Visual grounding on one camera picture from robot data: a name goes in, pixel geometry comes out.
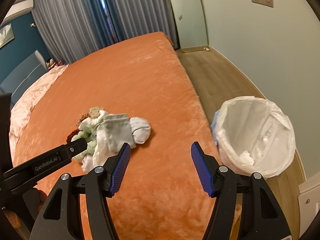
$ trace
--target plastic bag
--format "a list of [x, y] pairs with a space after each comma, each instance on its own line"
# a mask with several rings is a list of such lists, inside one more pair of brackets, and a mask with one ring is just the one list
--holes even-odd
[[293, 161], [295, 136], [289, 118], [273, 102], [237, 97], [224, 102], [212, 123], [220, 158], [235, 173], [279, 175]]
[[214, 144], [216, 146], [218, 146], [217, 135], [216, 135], [216, 126], [217, 126], [217, 119], [218, 119], [219, 113], [220, 113], [220, 110], [218, 110], [217, 112], [214, 113], [213, 121], [211, 124], [212, 136], [214, 139]]

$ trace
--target screw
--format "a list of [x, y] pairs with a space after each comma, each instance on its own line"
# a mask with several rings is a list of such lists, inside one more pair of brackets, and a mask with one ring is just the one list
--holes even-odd
[[260, 173], [257, 173], [257, 172], [255, 172], [255, 173], [253, 174], [253, 176], [254, 176], [256, 179], [261, 179], [261, 178], [262, 178], [261, 174], [260, 174]]
[[220, 166], [219, 167], [219, 171], [221, 172], [227, 172], [228, 171], [228, 168], [226, 166]]
[[103, 167], [101, 167], [101, 166], [98, 166], [98, 167], [96, 167], [95, 169], [94, 169], [94, 172], [95, 173], [101, 173], [101, 172], [103, 172]]
[[69, 179], [69, 174], [67, 174], [67, 173], [62, 174], [62, 175], [61, 175], [61, 179], [62, 179], [62, 180], [67, 180], [67, 179]]

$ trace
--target curtain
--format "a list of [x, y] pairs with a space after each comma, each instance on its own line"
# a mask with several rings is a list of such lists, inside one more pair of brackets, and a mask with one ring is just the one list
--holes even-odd
[[152, 32], [164, 32], [174, 48], [178, 35], [170, 0], [114, 0], [127, 39]]
[[115, 6], [114, 0], [103, 0], [105, 7], [105, 13], [107, 14], [108, 20], [110, 21], [110, 25], [112, 25], [113, 30], [118, 38], [118, 41], [124, 41], [126, 39], [123, 26], [120, 21], [117, 8]]
[[34, 0], [32, 15], [57, 61], [73, 63], [116, 42], [95, 0]]
[[[94, 16], [92, 17], [92, 21], [102, 41], [104, 37], [109, 37], [114, 42], [125, 40], [121, 22], [112, 7], [113, 3], [113, 0], [88, 0], [88, 10], [91, 12], [91, 16]], [[103, 47], [108, 45], [108, 41], [105, 41]]]

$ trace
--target trash can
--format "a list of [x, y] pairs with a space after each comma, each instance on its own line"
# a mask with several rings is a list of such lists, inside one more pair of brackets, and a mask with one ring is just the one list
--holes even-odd
[[295, 136], [290, 119], [273, 102], [237, 97], [224, 102], [211, 125], [224, 165], [235, 173], [270, 178], [293, 161]]

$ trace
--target headboard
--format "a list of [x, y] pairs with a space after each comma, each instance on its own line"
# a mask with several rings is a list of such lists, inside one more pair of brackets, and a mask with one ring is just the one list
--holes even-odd
[[0, 84], [1, 93], [12, 93], [10, 109], [23, 93], [48, 70], [39, 51], [22, 61]]

